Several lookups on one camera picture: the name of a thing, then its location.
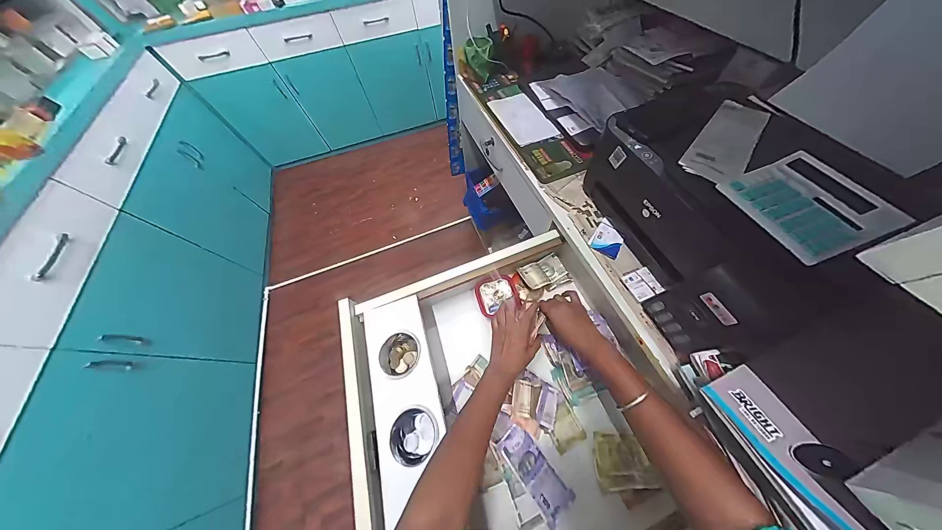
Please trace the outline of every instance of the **notepad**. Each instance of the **notepad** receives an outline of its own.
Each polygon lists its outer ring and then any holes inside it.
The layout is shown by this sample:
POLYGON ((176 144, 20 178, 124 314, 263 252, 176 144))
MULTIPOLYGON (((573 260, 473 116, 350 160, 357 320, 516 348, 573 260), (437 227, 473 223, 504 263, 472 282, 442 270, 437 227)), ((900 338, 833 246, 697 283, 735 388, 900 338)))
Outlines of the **notepad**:
POLYGON ((507 132, 511 133, 513 141, 521 147, 560 135, 556 126, 546 119, 526 94, 495 99, 487 102, 487 106, 507 132))

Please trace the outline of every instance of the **bundle of banknotes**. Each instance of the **bundle of banknotes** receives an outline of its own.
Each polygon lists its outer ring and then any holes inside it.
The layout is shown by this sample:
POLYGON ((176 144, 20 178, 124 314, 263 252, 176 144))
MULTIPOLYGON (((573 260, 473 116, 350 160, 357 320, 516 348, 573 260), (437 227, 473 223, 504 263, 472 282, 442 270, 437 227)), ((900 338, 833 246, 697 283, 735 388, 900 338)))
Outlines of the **bundle of banknotes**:
POLYGON ((602 491, 615 493, 662 486, 658 471, 632 435, 593 433, 593 457, 602 491))
POLYGON ((556 528, 560 513, 573 503, 576 494, 563 482, 536 440, 527 431, 514 425, 496 444, 507 467, 536 501, 546 525, 556 528))

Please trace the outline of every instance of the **teal cabinet door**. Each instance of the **teal cabinet door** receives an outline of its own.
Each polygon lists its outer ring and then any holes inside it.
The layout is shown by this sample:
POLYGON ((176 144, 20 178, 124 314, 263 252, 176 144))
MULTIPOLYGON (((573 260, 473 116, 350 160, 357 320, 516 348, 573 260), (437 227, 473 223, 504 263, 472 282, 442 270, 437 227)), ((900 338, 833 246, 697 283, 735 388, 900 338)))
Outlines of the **teal cabinet door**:
POLYGON ((57 347, 254 362, 262 276, 121 213, 57 347))
POLYGON ((328 151, 270 64, 195 79, 190 86, 272 166, 328 151))
POLYGON ((418 31, 347 46, 383 134, 435 121, 418 31))
POLYGON ((3 527, 162 530, 227 507, 248 483, 254 376, 53 351, 0 457, 3 527))
POLYGON ((244 530, 245 496, 217 506, 173 530, 244 530))
POLYGON ((268 214, 233 187, 227 155, 244 160, 244 144, 226 133, 195 94, 180 89, 122 209, 261 274, 268 214))
POLYGON ((273 64, 331 149, 382 136, 343 47, 273 64))
POLYGON ((447 116, 445 110, 445 37, 442 27, 434 25, 420 29, 422 45, 428 60, 425 63, 429 73, 431 86, 431 100, 435 104, 435 117, 444 120, 447 116))

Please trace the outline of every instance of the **cabinet handle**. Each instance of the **cabinet handle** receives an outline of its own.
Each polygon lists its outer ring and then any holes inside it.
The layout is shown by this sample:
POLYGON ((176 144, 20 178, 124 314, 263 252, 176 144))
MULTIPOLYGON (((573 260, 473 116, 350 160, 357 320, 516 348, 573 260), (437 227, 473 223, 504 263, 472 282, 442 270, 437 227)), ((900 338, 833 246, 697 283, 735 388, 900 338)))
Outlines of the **cabinet handle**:
POLYGON ((284 95, 284 91, 282 90, 282 88, 278 86, 278 81, 272 79, 271 84, 274 85, 276 89, 278 89, 278 93, 281 94, 284 99, 288 98, 288 96, 284 95))
POLYGON ((287 83, 289 89, 291 89, 296 95, 300 95, 300 92, 298 92, 298 89, 295 88, 294 83, 291 82, 291 77, 286 75, 284 77, 284 81, 287 83))
POLYGON ((177 149, 177 153, 184 158, 189 158, 193 165, 196 166, 196 169, 202 171, 203 163, 196 157, 192 156, 189 151, 184 151, 183 149, 177 149))
POLYGON ((157 92, 157 89, 160 88, 160 79, 154 79, 154 82, 151 84, 151 89, 144 92, 144 96, 147 99, 154 99, 154 94, 157 92))
POLYGON ((364 20, 363 25, 382 24, 384 22, 389 22, 389 17, 382 17, 381 19, 373 19, 373 20, 364 20))
POLYGON ((498 173, 503 173, 504 168, 498 166, 497 164, 494 163, 493 160, 491 160, 491 147, 494 147, 493 138, 484 141, 484 143, 481 145, 481 151, 484 152, 484 157, 487 158, 488 163, 490 163, 491 166, 494 167, 495 171, 497 171, 498 173))
POLYGON ((34 282, 41 282, 46 279, 46 276, 49 274, 49 271, 53 270, 53 267, 56 265, 59 256, 62 255, 62 251, 65 250, 66 243, 69 242, 69 234, 59 234, 56 236, 56 247, 53 248, 53 253, 46 258, 46 262, 42 264, 42 267, 30 278, 34 282))
POLYGON ((203 155, 203 151, 200 151, 199 149, 197 149, 197 147, 193 145, 192 143, 188 141, 183 141, 183 140, 180 140, 177 143, 179 143, 180 145, 183 145, 184 147, 189 147, 190 149, 195 151, 197 156, 200 157, 200 160, 206 160, 206 157, 203 155))
POLYGON ((124 368, 124 371, 128 372, 134 368, 134 361, 133 360, 93 360, 90 363, 83 366, 82 368, 106 368, 109 366, 124 368))
POLYGON ((229 57, 231 55, 232 54, 229 52, 229 50, 222 50, 221 52, 218 52, 216 54, 209 54, 208 56, 196 56, 196 58, 203 62, 206 62, 211 58, 224 58, 224 57, 229 57))
POLYGON ((313 38, 314 38, 314 35, 311 33, 308 33, 306 35, 295 35, 294 37, 285 37, 283 41, 285 44, 288 44, 294 41, 310 41, 313 38))
POLYGON ((98 338, 100 342, 114 342, 115 340, 123 340, 127 342, 135 342, 138 346, 148 346, 151 344, 151 341, 144 337, 138 337, 136 335, 113 335, 105 333, 98 338))
POLYGON ((111 152, 111 156, 105 158, 105 164, 109 166, 118 165, 118 157, 121 156, 121 153, 124 151, 125 147, 127 147, 127 138, 124 136, 119 136, 118 145, 116 145, 115 150, 111 152))

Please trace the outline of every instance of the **cash drawer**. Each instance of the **cash drawer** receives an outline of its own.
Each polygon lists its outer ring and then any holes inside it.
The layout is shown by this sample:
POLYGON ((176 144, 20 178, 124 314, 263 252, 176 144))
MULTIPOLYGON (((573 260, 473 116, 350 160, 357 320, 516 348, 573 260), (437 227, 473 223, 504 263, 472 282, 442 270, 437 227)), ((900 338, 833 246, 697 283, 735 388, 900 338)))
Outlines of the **cash drawer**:
MULTIPOLYGON (((434 445, 445 436, 443 410, 451 403, 451 385, 480 355, 490 355, 491 325, 481 315, 475 286, 482 279, 510 274, 523 264, 555 253, 570 274, 566 289, 579 292, 583 302, 602 314, 626 355, 649 379, 657 378, 633 333, 617 314, 585 268, 577 249, 556 230, 494 252, 424 280, 357 303, 338 302, 347 396, 350 463, 356 528, 396 526, 428 459, 405 466, 394 455, 392 430, 396 419, 410 409, 426 411, 435 424, 434 445), (382 347, 396 334, 415 339, 418 362, 403 374, 381 370, 382 347)), ((541 352, 529 368, 544 381, 553 381, 551 365, 541 352)), ((561 455, 543 433, 537 444, 562 481, 576 494, 559 519, 560 529, 643 529, 673 514, 675 504, 666 491, 652 492, 643 501, 623 501, 603 493, 593 464, 593 432, 627 432, 627 423, 607 392, 572 408, 587 438, 561 455)), ((469 527, 517 528, 516 516, 503 521, 487 501, 482 520, 469 527)))

